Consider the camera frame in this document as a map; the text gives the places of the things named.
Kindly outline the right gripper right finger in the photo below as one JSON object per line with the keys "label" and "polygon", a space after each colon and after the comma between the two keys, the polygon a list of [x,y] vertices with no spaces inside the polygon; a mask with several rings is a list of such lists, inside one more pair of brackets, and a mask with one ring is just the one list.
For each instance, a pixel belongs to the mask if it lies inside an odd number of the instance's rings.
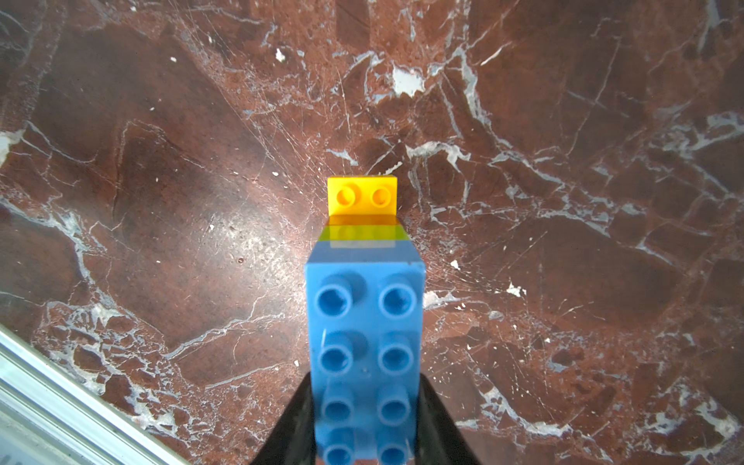
{"label": "right gripper right finger", "polygon": [[424,374],[418,394],[416,465],[481,465]]}

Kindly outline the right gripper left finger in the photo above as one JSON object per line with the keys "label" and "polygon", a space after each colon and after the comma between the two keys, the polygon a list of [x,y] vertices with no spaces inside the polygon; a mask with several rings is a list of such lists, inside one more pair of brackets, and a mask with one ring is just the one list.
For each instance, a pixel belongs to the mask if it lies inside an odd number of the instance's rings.
{"label": "right gripper left finger", "polygon": [[311,374],[307,373],[251,465],[315,464],[314,420]]}

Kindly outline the light blue long lego brick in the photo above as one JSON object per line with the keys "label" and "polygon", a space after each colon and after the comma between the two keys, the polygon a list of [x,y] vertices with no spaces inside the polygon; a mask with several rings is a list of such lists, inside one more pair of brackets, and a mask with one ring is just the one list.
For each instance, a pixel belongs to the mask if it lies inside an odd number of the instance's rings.
{"label": "light blue long lego brick", "polygon": [[318,455],[405,464],[414,454],[425,264],[409,240],[320,240],[305,265]]}

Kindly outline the green small lego brick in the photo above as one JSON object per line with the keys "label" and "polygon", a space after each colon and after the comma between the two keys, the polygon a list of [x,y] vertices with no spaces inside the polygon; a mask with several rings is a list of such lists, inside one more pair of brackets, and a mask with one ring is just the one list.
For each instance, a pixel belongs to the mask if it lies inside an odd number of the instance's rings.
{"label": "green small lego brick", "polygon": [[400,225],[333,225],[326,226],[319,241],[393,241],[409,240]]}

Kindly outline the yellow lego brick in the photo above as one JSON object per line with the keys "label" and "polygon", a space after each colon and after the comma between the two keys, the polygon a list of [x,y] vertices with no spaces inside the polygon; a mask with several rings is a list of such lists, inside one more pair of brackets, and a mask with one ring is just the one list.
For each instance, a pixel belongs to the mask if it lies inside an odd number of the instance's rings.
{"label": "yellow lego brick", "polygon": [[327,180],[327,207],[334,215],[395,215],[395,176],[333,176]]}

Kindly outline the orange small lego brick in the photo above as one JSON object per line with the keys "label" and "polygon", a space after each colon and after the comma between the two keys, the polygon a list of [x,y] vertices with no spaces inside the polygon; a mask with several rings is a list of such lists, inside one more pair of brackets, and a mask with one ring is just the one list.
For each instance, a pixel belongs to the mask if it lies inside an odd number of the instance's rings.
{"label": "orange small lego brick", "polygon": [[395,215],[331,215],[327,226],[396,226]]}

